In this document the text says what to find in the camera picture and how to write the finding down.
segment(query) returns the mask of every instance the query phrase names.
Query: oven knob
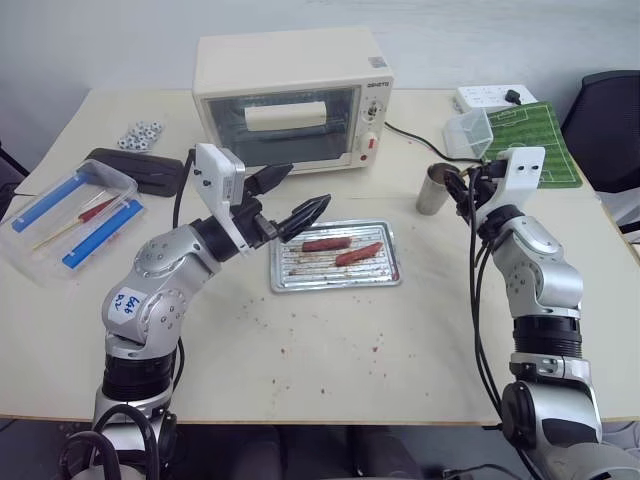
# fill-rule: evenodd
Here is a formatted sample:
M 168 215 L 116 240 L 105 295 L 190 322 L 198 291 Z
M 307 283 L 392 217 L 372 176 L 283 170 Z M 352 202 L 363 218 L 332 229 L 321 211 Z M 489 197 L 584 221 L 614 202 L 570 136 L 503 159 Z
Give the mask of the oven knob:
M 378 137 L 373 132 L 366 132 L 360 139 L 360 151 L 367 153 L 378 147 Z

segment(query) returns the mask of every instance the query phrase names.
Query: metal baking tray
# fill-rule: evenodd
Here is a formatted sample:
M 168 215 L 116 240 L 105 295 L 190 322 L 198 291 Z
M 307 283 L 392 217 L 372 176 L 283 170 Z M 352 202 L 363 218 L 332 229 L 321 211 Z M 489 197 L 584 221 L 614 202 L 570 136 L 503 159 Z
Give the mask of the metal baking tray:
M 332 237 L 351 237 L 351 246 L 326 252 L 303 252 L 302 244 Z M 375 242 L 383 246 L 375 257 L 336 267 L 336 256 Z M 289 243 L 271 242 L 271 288 L 275 292 L 345 287 L 380 287 L 401 281 L 393 232 L 384 220 L 344 220 L 316 223 Z

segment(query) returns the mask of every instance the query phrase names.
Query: table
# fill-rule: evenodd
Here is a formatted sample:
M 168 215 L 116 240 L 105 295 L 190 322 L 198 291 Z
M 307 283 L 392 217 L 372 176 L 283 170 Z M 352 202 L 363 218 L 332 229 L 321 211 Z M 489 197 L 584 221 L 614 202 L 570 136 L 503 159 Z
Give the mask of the table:
M 443 147 L 451 91 L 394 91 L 387 119 Z M 112 147 L 127 125 L 160 119 L 158 155 L 185 158 L 204 133 L 186 91 L 92 91 L 18 193 L 38 193 L 96 147 Z M 183 324 L 186 368 L 173 397 L 181 422 L 492 423 L 479 380 L 467 292 L 469 231 L 448 202 L 433 217 L 413 206 L 424 146 L 386 131 L 376 163 L 362 170 L 297 175 L 263 198 L 281 219 L 306 198 L 333 200 L 322 220 L 384 218 L 395 233 L 398 287 L 277 295 L 268 248 L 234 258 L 194 298 Z M 171 226 L 173 199 L 144 195 L 141 223 L 63 288 L 43 289 L 0 260 L 0 414 L 91 418 L 101 382 L 99 309 L 137 249 Z M 17 208 L 24 197 L 17 197 Z M 188 187 L 181 221 L 207 216 Z M 584 276 L 583 352 L 592 361 L 600 412 L 638 418 L 640 268 L 585 182 L 541 190 L 526 207 L 564 244 Z M 512 380 L 512 321 L 504 283 L 490 264 L 482 333 L 496 382 Z

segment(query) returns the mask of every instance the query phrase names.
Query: oven window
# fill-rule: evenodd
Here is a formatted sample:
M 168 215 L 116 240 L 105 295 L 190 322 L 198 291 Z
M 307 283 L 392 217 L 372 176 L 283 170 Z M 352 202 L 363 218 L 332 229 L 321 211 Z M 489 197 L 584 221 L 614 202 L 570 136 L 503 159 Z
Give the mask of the oven window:
M 208 106 L 222 146 L 248 167 L 333 160 L 351 150 L 359 88 L 217 98 Z

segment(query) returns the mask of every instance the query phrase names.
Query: label sticker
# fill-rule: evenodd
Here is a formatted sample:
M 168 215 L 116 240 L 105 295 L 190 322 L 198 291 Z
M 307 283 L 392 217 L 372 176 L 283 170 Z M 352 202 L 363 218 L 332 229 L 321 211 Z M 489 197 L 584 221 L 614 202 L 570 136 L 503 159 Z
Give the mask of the label sticker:
M 387 66 L 382 57 L 369 57 L 369 63 L 373 68 L 384 68 Z
M 136 316 L 136 312 L 147 295 L 128 287 L 122 287 L 111 300 L 109 320 L 118 324 L 128 322 Z

